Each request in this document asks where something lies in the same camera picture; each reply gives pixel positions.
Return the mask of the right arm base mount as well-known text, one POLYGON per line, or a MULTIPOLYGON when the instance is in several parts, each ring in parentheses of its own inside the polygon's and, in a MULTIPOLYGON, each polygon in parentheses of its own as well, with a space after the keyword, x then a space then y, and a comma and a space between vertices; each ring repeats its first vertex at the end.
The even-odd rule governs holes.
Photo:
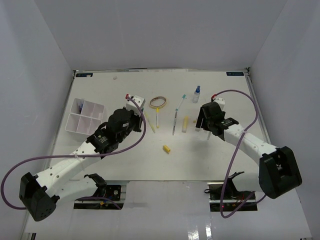
MULTIPOLYGON (((225 193, 223 196, 222 208, 224 211, 234 211, 249 195, 250 191, 239 191, 235 184, 234 178, 238 179, 238 176, 242 175, 244 171, 235 172, 228 177, 225 193)), ((220 211, 220 197, 223 188, 223 182, 208 183, 207 189, 204 190, 205 194, 208 194, 209 206, 211 212, 220 211)), ((239 209, 242 212, 257 211, 256 195, 253 196, 239 209)))

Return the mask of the dark blue pen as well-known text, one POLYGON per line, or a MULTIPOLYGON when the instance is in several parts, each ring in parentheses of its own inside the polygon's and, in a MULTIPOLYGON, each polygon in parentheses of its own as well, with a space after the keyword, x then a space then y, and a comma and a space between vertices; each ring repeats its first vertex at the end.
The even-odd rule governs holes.
POLYGON ((81 112, 82 112, 84 102, 85 102, 85 100, 83 98, 78 99, 78 101, 77 101, 79 114, 81 114, 81 112))

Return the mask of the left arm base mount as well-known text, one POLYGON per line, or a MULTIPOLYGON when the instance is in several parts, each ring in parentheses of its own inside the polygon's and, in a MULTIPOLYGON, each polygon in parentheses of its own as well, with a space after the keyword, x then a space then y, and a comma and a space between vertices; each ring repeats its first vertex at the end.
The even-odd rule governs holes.
POLYGON ((94 181, 97 190, 92 196, 77 200, 75 210, 121 210, 124 206, 123 187, 120 184, 109 184, 98 174, 86 174, 85 179, 94 181))

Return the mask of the grey silver pen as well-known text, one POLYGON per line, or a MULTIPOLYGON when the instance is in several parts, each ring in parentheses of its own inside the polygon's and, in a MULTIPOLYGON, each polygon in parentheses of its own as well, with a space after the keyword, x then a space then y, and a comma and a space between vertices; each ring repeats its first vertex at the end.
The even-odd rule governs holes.
POLYGON ((173 128, 172 128, 172 135, 175 135, 175 130, 176 130, 176 124, 177 124, 177 116, 178 116, 178 111, 176 110, 174 113, 174 120, 173 120, 173 128))

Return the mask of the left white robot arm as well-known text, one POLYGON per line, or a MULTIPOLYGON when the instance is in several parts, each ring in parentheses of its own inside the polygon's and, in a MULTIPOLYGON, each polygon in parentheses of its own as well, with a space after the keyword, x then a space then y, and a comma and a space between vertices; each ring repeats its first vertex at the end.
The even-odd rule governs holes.
POLYGON ((71 181, 81 171, 97 163, 105 154, 114 153, 132 132, 141 132, 143 109, 127 105, 117 109, 90 135, 70 157, 20 181, 19 198, 36 222, 51 215, 57 205, 82 198, 102 199, 107 193, 106 181, 96 173, 71 181))

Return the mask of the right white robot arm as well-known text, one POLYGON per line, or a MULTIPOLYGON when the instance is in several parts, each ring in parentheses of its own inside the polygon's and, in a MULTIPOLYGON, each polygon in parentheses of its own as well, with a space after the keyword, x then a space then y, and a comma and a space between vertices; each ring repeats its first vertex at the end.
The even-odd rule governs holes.
POLYGON ((245 192, 263 192, 276 199, 295 189, 303 182, 293 151, 276 147, 245 131, 238 121, 225 117, 223 104, 216 101, 200 107, 196 128, 219 137, 222 141, 242 151, 258 166, 258 172, 247 174, 237 181, 239 173, 227 174, 221 191, 236 200, 245 192))

